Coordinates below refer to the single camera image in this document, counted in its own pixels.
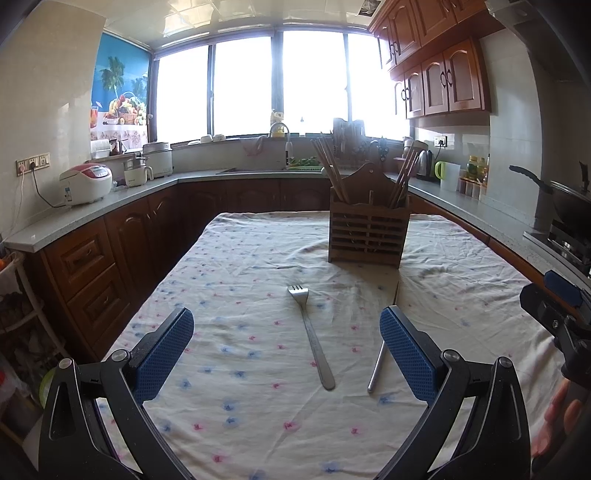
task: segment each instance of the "wooden cabinet door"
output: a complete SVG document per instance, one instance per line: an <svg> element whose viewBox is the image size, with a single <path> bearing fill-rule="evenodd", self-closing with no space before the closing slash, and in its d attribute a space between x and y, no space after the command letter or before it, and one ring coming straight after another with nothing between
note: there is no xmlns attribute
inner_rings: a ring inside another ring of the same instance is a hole
<svg viewBox="0 0 591 480"><path fill-rule="evenodd" d="M228 211L226 182L215 180L181 183L179 188L187 234L187 248L190 248L209 222L220 213Z"/></svg>
<svg viewBox="0 0 591 480"><path fill-rule="evenodd" d="M281 180L281 210L330 210L330 182L328 179Z"/></svg>
<svg viewBox="0 0 591 480"><path fill-rule="evenodd" d="M486 9L484 0L449 0L449 2L458 23Z"/></svg>
<svg viewBox="0 0 591 480"><path fill-rule="evenodd" d="M446 2L447 0L413 0L421 45L426 45L456 24L451 5L448 6Z"/></svg>
<svg viewBox="0 0 591 480"><path fill-rule="evenodd" d="M424 116L423 70L420 65L404 73L404 84L407 98L407 118Z"/></svg>
<svg viewBox="0 0 591 480"><path fill-rule="evenodd" d="M404 76L392 81L394 82L394 116L397 119L405 119L407 117L407 97L404 85Z"/></svg>
<svg viewBox="0 0 591 480"><path fill-rule="evenodd" d="M425 115L449 111L447 80L443 53L421 64L425 91Z"/></svg>
<svg viewBox="0 0 591 480"><path fill-rule="evenodd" d="M186 240L176 186L148 196L150 247L154 267L161 281L184 255Z"/></svg>
<svg viewBox="0 0 591 480"><path fill-rule="evenodd" d="M45 252L65 301L70 300L115 261L102 218L56 240L45 248Z"/></svg>
<svg viewBox="0 0 591 480"><path fill-rule="evenodd" d="M447 71L449 110L483 108L476 52L470 39L443 52Z"/></svg>
<svg viewBox="0 0 591 480"><path fill-rule="evenodd" d="M150 209L142 198L105 216L107 233L121 277L139 307L157 284L150 250Z"/></svg>
<svg viewBox="0 0 591 480"><path fill-rule="evenodd" d="M226 194L230 212L263 213L281 209L279 180L228 180Z"/></svg>
<svg viewBox="0 0 591 480"><path fill-rule="evenodd" d="M113 331L114 336L109 339L114 341L134 315L131 299L121 281L117 265L111 265L78 292L68 302L68 308L82 335L91 345L108 330Z"/></svg>
<svg viewBox="0 0 591 480"><path fill-rule="evenodd" d="M392 27L390 20L386 19L375 33L379 40L379 53L382 59L382 68L390 69L394 65L394 43L392 42Z"/></svg>
<svg viewBox="0 0 591 480"><path fill-rule="evenodd" d="M392 28L395 62L399 64L421 47L410 0L399 0L388 18Z"/></svg>

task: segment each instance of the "floral tablecloth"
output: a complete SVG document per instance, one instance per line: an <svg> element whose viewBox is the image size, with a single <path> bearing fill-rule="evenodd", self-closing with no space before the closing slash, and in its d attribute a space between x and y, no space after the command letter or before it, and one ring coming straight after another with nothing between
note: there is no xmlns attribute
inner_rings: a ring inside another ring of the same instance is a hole
<svg viewBox="0 0 591 480"><path fill-rule="evenodd" d="M537 428L560 355L519 306L520 273L439 216L411 219L399 271L329 264L328 224L327 212L218 216L115 342L111 351L131 349L176 306L193 312L193 339L144 406L196 478L373 478L426 406L389 354L375 394L366 392L379 314L399 281L397 305L440 348L470 361L513 360ZM331 392L320 385L290 284L310 289ZM99 406L133 465L107 403ZM467 401L437 463L452 454L469 409Z"/></svg>

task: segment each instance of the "electrical outlet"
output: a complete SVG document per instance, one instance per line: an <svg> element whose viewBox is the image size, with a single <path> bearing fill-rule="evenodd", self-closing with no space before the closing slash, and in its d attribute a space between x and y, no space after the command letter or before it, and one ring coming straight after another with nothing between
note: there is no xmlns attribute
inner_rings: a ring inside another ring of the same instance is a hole
<svg viewBox="0 0 591 480"><path fill-rule="evenodd" d="M435 147L447 147L447 135L441 135L440 137L435 137L435 141L433 142Z"/></svg>
<svg viewBox="0 0 591 480"><path fill-rule="evenodd" d="M39 168L48 167L49 165L49 153L39 155Z"/></svg>
<svg viewBox="0 0 591 480"><path fill-rule="evenodd" d="M31 163L35 165L35 170L48 167L50 165L49 153L25 158L24 160L17 160L15 163L17 166L17 177L20 177L25 173L31 173Z"/></svg>

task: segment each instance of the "chopsticks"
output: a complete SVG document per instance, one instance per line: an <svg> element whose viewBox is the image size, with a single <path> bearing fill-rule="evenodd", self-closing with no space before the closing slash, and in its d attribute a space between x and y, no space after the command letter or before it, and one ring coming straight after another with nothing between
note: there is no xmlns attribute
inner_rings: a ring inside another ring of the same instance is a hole
<svg viewBox="0 0 591 480"><path fill-rule="evenodd" d="M332 186L335 188L337 197L341 202L350 204L347 189L345 188L345 184L343 184L343 177L340 175L339 168L335 162L335 157L324 135L321 138L313 138L312 145L314 145L320 163L322 163Z"/></svg>
<svg viewBox="0 0 591 480"><path fill-rule="evenodd" d="M398 179L396 180L396 185L394 186L392 195L390 196L390 208L396 208L400 200L404 198L405 193L408 191L408 181L410 180L410 174L418 161L418 156L420 155L421 150L422 149L420 147L417 147L414 144L408 150L407 158L404 160L404 164L402 164L402 168L398 174Z"/></svg>

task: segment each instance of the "bottle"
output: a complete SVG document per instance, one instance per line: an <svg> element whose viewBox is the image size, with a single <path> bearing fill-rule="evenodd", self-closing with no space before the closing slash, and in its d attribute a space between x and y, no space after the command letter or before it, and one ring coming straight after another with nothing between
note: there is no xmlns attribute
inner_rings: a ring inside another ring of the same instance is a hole
<svg viewBox="0 0 591 480"><path fill-rule="evenodd" d="M478 180L483 182L485 171L486 171L486 160L484 157L481 157L478 159L478 164L477 164L476 168L478 170Z"/></svg>
<svg viewBox="0 0 591 480"><path fill-rule="evenodd" d="M484 167L484 176L482 178L482 183L485 186L488 185L488 171L489 171L490 164L491 164L491 154L488 154L488 157L486 158L486 166Z"/></svg>
<svg viewBox="0 0 591 480"><path fill-rule="evenodd" d="M470 180L476 180L478 178L478 157L470 155L467 166L467 177Z"/></svg>

